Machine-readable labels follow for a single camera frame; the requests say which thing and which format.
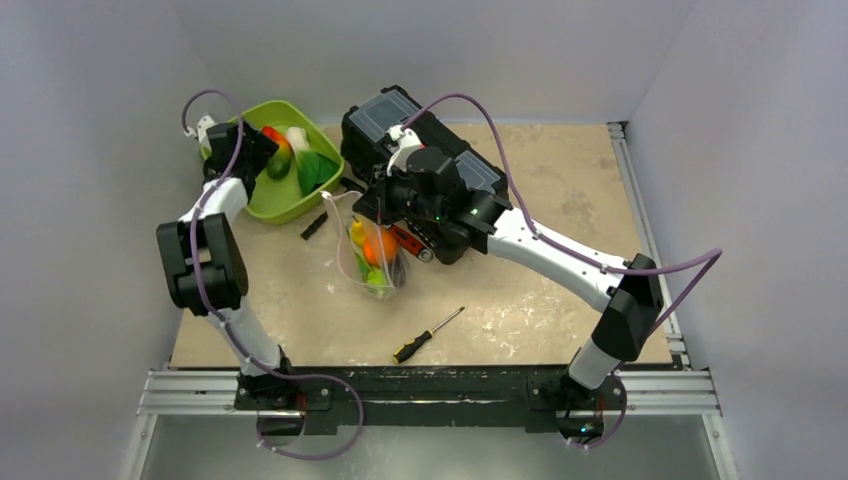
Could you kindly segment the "toy mango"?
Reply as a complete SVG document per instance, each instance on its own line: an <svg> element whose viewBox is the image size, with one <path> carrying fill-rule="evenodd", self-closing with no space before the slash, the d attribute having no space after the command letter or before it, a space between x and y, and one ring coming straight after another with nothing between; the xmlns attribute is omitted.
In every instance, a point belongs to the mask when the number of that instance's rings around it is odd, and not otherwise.
<svg viewBox="0 0 848 480"><path fill-rule="evenodd" d="M284 179L289 174L294 151L285 137L275 138L273 142L277 146L277 151L268 160L265 173L271 180L277 181Z"/></svg>

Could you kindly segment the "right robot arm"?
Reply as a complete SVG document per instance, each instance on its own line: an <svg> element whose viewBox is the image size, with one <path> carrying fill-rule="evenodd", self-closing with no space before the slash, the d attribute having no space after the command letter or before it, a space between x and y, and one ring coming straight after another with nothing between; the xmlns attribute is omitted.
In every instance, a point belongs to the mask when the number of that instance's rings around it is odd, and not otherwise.
<svg viewBox="0 0 848 480"><path fill-rule="evenodd" d="M375 166L355 213L388 226L399 220L430 228L449 263L466 250L503 258L565 287L601 315L561 381L564 399L584 407L605 379L637 359L664 306L658 279L644 275L654 261L630 260L593 250L526 219L497 193L468 186L455 160L423 147L404 167Z"/></svg>

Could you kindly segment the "toy purple eggplant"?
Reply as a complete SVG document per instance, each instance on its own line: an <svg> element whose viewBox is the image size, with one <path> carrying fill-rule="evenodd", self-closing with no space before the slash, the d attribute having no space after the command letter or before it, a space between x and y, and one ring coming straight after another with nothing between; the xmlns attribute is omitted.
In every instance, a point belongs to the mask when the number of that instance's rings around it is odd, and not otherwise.
<svg viewBox="0 0 848 480"><path fill-rule="evenodd" d="M402 251L397 251L389 261L388 277L395 288L402 288L407 283L407 260Z"/></svg>

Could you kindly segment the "toy green onion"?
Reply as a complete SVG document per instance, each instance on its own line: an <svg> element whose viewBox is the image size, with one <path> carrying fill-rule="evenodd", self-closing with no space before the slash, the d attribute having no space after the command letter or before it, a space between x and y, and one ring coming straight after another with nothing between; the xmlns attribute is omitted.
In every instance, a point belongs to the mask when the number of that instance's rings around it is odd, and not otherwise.
<svg viewBox="0 0 848 480"><path fill-rule="evenodd" d="M370 265L361 256L357 256L357 265L365 288L370 294L378 299L386 299L392 293L392 287L382 269Z"/></svg>

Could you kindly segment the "clear zip top bag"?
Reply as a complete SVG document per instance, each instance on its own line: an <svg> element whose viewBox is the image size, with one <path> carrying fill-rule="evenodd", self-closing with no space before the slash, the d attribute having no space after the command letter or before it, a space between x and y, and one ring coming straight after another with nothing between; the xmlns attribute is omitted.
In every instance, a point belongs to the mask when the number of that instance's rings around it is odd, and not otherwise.
<svg viewBox="0 0 848 480"><path fill-rule="evenodd" d="M362 194L322 191L321 197L337 235L335 254L341 274L381 300L405 287L408 261L399 242L386 227L353 210Z"/></svg>

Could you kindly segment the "toy orange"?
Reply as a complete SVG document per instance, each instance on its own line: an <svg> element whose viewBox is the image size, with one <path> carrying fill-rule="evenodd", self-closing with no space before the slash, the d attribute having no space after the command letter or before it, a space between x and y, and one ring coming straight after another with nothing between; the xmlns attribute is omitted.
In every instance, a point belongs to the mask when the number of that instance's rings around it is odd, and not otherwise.
<svg viewBox="0 0 848 480"><path fill-rule="evenodd" d="M382 266L394 257L398 251L398 242L389 230L367 230L367 243L362 247L366 261L372 266Z"/></svg>

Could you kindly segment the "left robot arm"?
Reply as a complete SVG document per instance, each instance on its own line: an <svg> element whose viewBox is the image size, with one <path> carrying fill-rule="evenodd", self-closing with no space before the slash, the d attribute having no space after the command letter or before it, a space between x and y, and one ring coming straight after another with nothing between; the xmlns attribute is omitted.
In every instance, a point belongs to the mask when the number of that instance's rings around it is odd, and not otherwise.
<svg viewBox="0 0 848 480"><path fill-rule="evenodd" d="M205 318L239 360L239 399L284 409L297 399L298 382L249 305L246 264L231 228L278 146L244 122L196 133L209 149L202 192L188 212L156 229L166 286L173 303Z"/></svg>

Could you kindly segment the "toy lemon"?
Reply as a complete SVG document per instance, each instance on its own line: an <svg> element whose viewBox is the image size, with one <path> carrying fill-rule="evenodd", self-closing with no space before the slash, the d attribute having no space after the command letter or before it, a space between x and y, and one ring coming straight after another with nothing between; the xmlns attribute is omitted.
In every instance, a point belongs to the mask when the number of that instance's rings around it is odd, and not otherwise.
<svg viewBox="0 0 848 480"><path fill-rule="evenodd" d="M365 224L357 217L353 218L350 227L350 239L356 248L361 249L367 243L367 232Z"/></svg>

